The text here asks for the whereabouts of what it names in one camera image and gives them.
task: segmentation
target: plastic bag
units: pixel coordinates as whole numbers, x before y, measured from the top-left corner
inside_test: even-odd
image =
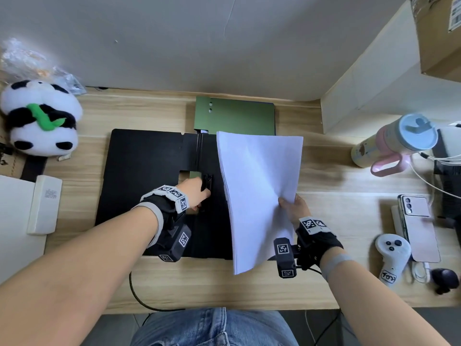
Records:
[[[50,63],[42,54],[25,48],[21,41],[10,38],[3,42],[3,48],[1,68],[10,76],[9,81],[41,79],[56,83],[75,95],[86,93],[74,75]]]

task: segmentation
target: wooden desk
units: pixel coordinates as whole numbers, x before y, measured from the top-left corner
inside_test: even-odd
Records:
[[[94,225],[112,129],[194,131],[193,93],[92,89],[79,99],[84,107],[78,125],[80,145],[70,160],[50,159],[45,170],[45,174],[64,181],[57,229],[48,237],[46,252]],[[381,179],[355,167],[349,151],[362,138],[321,134],[319,103],[272,101],[276,105],[277,134],[304,137],[298,192],[313,214],[336,231],[351,256],[377,274],[382,257],[373,240],[378,234],[394,232],[390,206],[396,204],[398,194],[427,194],[428,189],[411,170]],[[418,170],[430,170],[430,162],[415,159]],[[437,228],[437,240],[443,259],[433,266],[461,273],[461,250],[454,230]],[[314,272],[280,279],[274,262],[237,276],[232,272],[231,261],[183,258],[170,264],[156,257],[142,257],[133,268],[133,283],[139,297],[157,308],[337,308],[328,285]],[[460,290],[436,296],[428,285],[410,281],[407,270],[395,291],[411,306],[453,306],[461,301]],[[131,295],[126,279],[106,313],[146,311]]]

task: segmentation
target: smartphone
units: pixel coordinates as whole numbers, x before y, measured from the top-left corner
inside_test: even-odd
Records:
[[[426,197],[400,194],[397,199],[403,236],[411,245],[413,260],[440,262],[433,218]]]

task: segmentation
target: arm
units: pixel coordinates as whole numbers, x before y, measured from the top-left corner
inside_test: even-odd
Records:
[[[199,178],[178,188],[197,206],[209,196]],[[82,343],[157,232],[144,207],[104,222],[40,257],[0,285],[5,345]]]
[[[280,199],[280,205],[296,226],[299,218],[311,216],[306,202],[298,195],[294,204]],[[321,256],[320,269],[342,253],[346,251],[340,247],[328,249]],[[328,284],[362,345],[449,345],[415,310],[358,262],[337,264],[328,275]]]

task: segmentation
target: stack of white paper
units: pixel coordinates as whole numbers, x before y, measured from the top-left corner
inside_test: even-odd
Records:
[[[219,131],[217,142],[239,274],[274,256],[275,238],[293,243],[293,225],[278,198],[295,199],[303,138]]]

